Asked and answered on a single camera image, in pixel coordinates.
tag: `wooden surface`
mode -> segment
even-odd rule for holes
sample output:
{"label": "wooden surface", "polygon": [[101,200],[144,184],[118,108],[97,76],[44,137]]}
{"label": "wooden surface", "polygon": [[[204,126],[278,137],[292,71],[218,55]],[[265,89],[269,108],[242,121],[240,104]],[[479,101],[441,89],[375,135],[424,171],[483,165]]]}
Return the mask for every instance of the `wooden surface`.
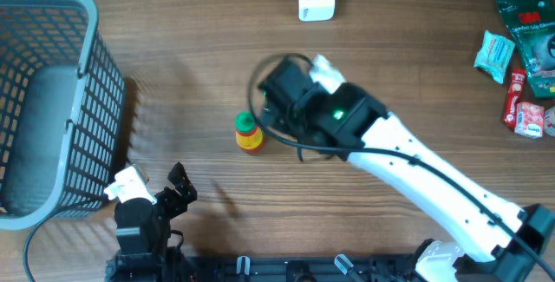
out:
{"label": "wooden surface", "polygon": [[[233,122],[247,79],[274,52],[325,54],[483,187],[521,206],[555,208],[555,139],[507,130],[506,86],[473,68],[484,30],[507,35],[494,0],[337,0],[335,18],[323,23],[299,22],[297,0],[95,1],[127,77],[127,157],[146,169],[153,192],[176,161],[199,191],[172,222],[186,234],[186,254],[366,255],[449,239],[349,164],[314,154],[299,163],[276,142],[256,156],[238,150]],[[30,248],[37,280],[101,280],[118,248],[112,215],[108,207],[47,223]],[[26,235],[0,233],[0,280],[24,280]],[[545,258],[555,266],[555,245]],[[546,279],[536,268],[529,280]]]}

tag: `snack package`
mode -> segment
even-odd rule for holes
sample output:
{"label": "snack package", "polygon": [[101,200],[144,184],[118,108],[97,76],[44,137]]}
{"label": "snack package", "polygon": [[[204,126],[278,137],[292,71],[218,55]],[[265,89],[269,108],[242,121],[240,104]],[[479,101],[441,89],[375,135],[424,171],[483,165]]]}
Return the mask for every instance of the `snack package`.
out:
{"label": "snack package", "polygon": [[555,96],[555,9],[552,0],[497,0],[536,97]]}
{"label": "snack package", "polygon": [[509,86],[508,96],[506,98],[505,115],[503,122],[509,127],[514,128],[517,124],[517,103],[519,102],[524,82],[526,80],[526,71],[523,69],[513,69],[511,75],[511,86]]}
{"label": "snack package", "polygon": [[544,131],[550,136],[555,136],[555,107],[549,108],[545,111]]}
{"label": "snack package", "polygon": [[517,104],[515,134],[529,138],[540,138],[544,134],[544,108],[529,102]]}
{"label": "snack package", "polygon": [[478,51],[474,67],[481,68],[489,73],[500,84],[505,80],[506,67],[511,61],[514,43],[509,39],[494,35],[486,30],[482,49]]}

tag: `yellow label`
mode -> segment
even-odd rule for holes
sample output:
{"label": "yellow label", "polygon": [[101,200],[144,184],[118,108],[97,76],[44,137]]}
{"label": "yellow label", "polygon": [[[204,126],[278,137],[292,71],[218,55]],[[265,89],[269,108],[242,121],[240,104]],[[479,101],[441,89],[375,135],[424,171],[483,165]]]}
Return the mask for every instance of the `yellow label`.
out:
{"label": "yellow label", "polygon": [[257,148],[262,143],[262,130],[257,128],[254,134],[250,136],[243,136],[241,134],[235,133],[235,139],[237,144],[244,149],[254,149]]}

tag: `green bottle cap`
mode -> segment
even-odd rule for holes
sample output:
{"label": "green bottle cap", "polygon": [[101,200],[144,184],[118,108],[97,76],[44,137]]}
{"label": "green bottle cap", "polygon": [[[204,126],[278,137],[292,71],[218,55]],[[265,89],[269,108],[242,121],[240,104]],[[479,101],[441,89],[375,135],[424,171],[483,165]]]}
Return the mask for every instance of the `green bottle cap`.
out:
{"label": "green bottle cap", "polygon": [[256,126],[254,117],[249,112],[241,112],[235,117],[235,128],[242,133],[250,132]]}

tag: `red logo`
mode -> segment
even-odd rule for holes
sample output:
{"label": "red logo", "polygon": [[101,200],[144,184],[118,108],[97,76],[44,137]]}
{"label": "red logo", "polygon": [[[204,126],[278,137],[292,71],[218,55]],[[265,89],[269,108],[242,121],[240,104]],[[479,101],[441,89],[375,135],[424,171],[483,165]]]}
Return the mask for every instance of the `red logo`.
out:
{"label": "red logo", "polygon": [[522,12],[519,14],[520,23],[538,23],[541,22],[539,12]]}

